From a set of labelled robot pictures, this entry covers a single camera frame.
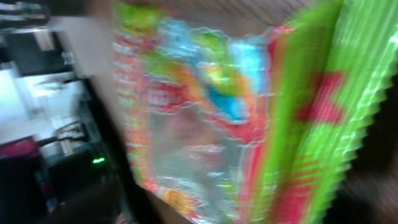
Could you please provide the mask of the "Haribo gummy candy bag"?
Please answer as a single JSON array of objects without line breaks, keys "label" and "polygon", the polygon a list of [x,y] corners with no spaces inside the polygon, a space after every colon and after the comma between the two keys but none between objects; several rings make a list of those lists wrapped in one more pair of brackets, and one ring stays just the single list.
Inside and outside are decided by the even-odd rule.
[{"label": "Haribo gummy candy bag", "polygon": [[323,223],[397,63],[396,1],[114,1],[136,182],[192,223]]}]

